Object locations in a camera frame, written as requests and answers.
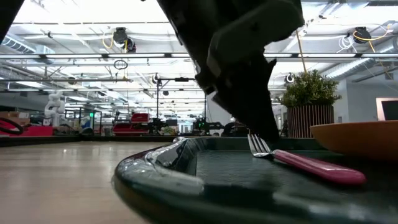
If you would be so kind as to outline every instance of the computer monitor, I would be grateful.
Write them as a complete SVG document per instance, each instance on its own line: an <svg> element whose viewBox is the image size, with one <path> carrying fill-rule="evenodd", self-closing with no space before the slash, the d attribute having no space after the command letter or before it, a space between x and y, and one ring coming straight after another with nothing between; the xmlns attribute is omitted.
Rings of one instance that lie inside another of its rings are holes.
<svg viewBox="0 0 398 224"><path fill-rule="evenodd" d="M398 120L398 98L376 98L379 121Z"/></svg>

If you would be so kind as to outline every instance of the potted plant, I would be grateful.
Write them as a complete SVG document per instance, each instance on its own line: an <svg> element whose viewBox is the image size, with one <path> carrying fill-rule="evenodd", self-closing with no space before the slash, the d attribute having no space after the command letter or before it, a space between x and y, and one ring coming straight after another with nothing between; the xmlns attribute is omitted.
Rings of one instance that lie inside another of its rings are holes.
<svg viewBox="0 0 398 224"><path fill-rule="evenodd" d="M341 99L335 95L338 81L323 77L317 70L294 75L279 98L287 107L287 124L290 138L312 138L310 126L334 123L333 104Z"/></svg>

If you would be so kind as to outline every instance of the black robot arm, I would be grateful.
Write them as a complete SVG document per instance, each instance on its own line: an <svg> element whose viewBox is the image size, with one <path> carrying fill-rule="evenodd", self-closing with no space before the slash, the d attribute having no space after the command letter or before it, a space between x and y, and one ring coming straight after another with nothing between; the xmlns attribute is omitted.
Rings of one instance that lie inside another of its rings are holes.
<svg viewBox="0 0 398 224"><path fill-rule="evenodd" d="M265 140L279 135L264 46L303 25L300 0L157 0L197 66L206 94Z"/></svg>

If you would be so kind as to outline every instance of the green plant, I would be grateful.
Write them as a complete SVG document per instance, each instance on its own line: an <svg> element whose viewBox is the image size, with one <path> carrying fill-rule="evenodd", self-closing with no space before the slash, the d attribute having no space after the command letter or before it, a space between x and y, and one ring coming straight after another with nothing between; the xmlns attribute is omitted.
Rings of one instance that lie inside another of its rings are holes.
<svg viewBox="0 0 398 224"><path fill-rule="evenodd" d="M341 95L335 95L338 81L323 77L317 70L294 76L294 82L287 86L279 102L294 108L306 105L332 105Z"/></svg>

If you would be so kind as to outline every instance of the fork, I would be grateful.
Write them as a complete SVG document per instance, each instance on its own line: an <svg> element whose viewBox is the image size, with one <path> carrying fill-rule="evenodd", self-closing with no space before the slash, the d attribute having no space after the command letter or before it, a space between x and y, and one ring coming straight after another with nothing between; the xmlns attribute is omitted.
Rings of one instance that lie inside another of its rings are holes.
<svg viewBox="0 0 398 224"><path fill-rule="evenodd" d="M319 161L280 149L271 150L267 143L256 134L248 134L250 151L254 157L275 158L296 168L315 174L323 179L344 185L360 185L366 182L360 171Z"/></svg>

